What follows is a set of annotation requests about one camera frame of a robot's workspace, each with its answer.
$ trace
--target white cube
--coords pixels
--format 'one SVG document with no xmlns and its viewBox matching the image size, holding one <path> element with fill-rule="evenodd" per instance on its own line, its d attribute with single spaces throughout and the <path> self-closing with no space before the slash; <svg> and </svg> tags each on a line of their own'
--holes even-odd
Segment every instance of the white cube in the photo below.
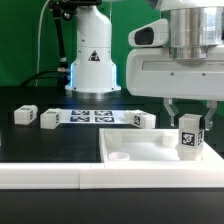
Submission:
<svg viewBox="0 0 224 224">
<path fill-rule="evenodd" d="M 48 109 L 40 116 L 42 129 L 55 129 L 60 124 L 61 109 Z"/>
<path fill-rule="evenodd" d="M 14 111 L 15 124 L 28 125 L 37 118 L 38 108 L 35 105 L 24 105 Z"/>
<path fill-rule="evenodd" d="M 153 129 L 156 126 L 156 116 L 141 110 L 125 111 L 124 117 L 128 123 L 141 129 Z"/>
<path fill-rule="evenodd" d="M 201 115 L 185 114 L 179 119 L 179 129 L 200 130 Z"/>
<path fill-rule="evenodd" d="M 200 129 L 200 115 L 185 114 L 179 119 L 178 156 L 181 160 L 201 160 L 204 130 Z"/>
</svg>

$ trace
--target black cable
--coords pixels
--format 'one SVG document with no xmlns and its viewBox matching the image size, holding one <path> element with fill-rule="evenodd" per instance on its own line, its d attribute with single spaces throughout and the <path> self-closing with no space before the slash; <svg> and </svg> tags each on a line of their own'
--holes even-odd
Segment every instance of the black cable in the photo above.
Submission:
<svg viewBox="0 0 224 224">
<path fill-rule="evenodd" d="M 37 74 L 35 74 L 34 76 L 30 77 L 29 79 L 27 79 L 26 81 L 22 82 L 20 84 L 20 87 L 25 87 L 29 82 L 38 79 L 40 76 L 45 75 L 45 74 L 49 74 L 49 73 L 57 73 L 57 70 L 46 70 L 46 71 L 42 71 L 39 72 Z"/>
<path fill-rule="evenodd" d="M 49 8 L 52 10 L 52 14 L 54 17 L 56 32 L 57 32 L 57 41 L 58 41 L 58 49 L 59 49 L 59 56 L 60 56 L 60 67 L 68 68 L 68 61 L 65 54 L 65 47 L 64 47 L 64 39 L 62 34 L 62 27 L 61 27 L 61 8 L 57 2 L 50 2 Z"/>
</svg>

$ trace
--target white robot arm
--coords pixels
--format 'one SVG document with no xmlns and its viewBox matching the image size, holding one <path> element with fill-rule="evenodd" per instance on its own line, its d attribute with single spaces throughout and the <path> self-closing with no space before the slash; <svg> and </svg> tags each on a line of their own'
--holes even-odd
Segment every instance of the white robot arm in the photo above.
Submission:
<svg viewBox="0 0 224 224">
<path fill-rule="evenodd" d="M 209 129 L 217 101 L 224 101 L 224 1 L 147 2 L 161 19 L 130 33 L 138 49 L 128 56 L 127 87 L 133 95 L 163 97 L 173 124 L 173 98 L 207 100 Z"/>
</svg>

